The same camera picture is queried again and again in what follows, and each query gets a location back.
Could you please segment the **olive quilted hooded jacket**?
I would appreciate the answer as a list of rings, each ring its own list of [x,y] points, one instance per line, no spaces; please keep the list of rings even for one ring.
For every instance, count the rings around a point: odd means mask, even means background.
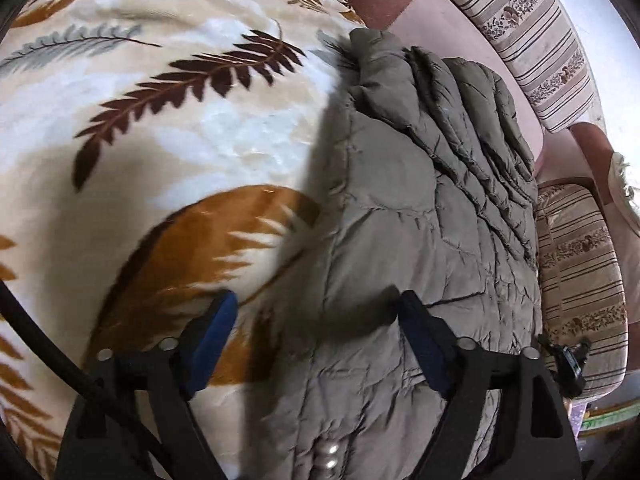
[[[247,433],[258,479],[405,479],[445,403],[420,372],[393,298],[415,292],[460,336],[514,353],[541,326],[534,156],[511,93],[483,64],[350,35],[307,188],[319,215],[277,282],[281,333]]]

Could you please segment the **striped floral side cushion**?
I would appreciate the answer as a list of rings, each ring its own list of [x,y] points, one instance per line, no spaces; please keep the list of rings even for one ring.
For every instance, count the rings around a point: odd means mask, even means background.
[[[540,189],[536,229],[544,332],[570,347],[590,340],[577,399],[598,400],[623,382],[628,360],[626,298],[610,231],[588,188],[566,183]]]

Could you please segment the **pink pillow with white cloth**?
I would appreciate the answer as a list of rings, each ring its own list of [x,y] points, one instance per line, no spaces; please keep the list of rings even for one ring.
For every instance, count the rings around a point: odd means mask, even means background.
[[[601,206],[612,206],[634,236],[639,236],[639,189],[627,182],[628,164],[614,151],[603,130],[578,122],[557,133],[544,135],[537,162],[537,180],[572,182],[590,186]]]

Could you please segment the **leaf pattern plush blanket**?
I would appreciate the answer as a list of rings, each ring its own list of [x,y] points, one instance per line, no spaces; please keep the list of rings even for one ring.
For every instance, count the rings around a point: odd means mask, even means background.
[[[240,313],[193,401],[248,476],[348,0],[26,0],[1,41],[1,277],[76,364]]]

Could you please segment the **striped floral back cushion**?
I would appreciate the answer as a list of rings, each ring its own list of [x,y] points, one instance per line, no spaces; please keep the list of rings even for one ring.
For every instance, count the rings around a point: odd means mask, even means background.
[[[603,126],[587,55],[559,0],[451,0],[506,64],[549,132]]]

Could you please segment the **pink bolster pillow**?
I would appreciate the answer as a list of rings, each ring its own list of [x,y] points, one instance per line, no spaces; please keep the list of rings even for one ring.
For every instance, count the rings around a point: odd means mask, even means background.
[[[518,124],[541,167],[544,130],[510,70],[477,27],[450,0],[349,0],[370,28],[388,30],[406,46],[420,46],[441,58],[465,58],[496,72],[514,99]]]

